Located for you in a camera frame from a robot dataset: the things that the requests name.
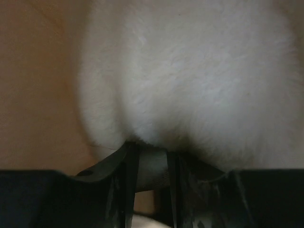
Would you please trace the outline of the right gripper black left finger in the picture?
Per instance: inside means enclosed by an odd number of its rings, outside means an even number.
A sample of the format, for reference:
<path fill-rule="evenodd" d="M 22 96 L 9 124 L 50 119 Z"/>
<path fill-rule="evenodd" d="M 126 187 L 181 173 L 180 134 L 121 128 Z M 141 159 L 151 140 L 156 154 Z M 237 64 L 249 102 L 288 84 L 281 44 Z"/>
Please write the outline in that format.
<path fill-rule="evenodd" d="M 140 148 L 133 142 L 69 176 L 52 170 L 0 172 L 3 228 L 129 228 Z"/>

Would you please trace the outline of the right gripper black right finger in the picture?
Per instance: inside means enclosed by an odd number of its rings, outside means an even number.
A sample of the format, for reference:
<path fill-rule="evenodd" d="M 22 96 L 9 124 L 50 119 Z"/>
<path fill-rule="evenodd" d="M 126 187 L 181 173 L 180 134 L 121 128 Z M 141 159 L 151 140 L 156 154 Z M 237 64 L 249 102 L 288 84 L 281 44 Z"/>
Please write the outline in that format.
<path fill-rule="evenodd" d="M 177 228 L 301 228 L 303 170 L 220 170 L 167 153 Z"/>

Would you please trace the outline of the beige fabric pet tent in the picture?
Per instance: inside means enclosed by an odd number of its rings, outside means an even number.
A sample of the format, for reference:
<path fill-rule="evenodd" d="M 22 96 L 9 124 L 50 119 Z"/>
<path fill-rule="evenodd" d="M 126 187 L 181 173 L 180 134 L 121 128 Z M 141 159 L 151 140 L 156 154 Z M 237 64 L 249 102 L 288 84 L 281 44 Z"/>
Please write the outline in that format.
<path fill-rule="evenodd" d="M 0 3 L 0 166 L 74 172 L 94 146 L 116 149 L 124 137 L 93 136 L 77 119 L 79 36 L 89 0 Z"/>

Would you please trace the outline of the white fluffy cushion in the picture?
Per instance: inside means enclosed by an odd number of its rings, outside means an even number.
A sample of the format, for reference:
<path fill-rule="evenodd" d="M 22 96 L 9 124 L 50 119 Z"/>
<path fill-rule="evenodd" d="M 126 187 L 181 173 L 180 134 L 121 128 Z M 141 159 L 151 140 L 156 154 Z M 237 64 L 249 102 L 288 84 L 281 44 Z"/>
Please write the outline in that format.
<path fill-rule="evenodd" d="M 292 0 L 93 0 L 79 44 L 92 144 L 186 150 L 221 170 L 304 166 Z"/>

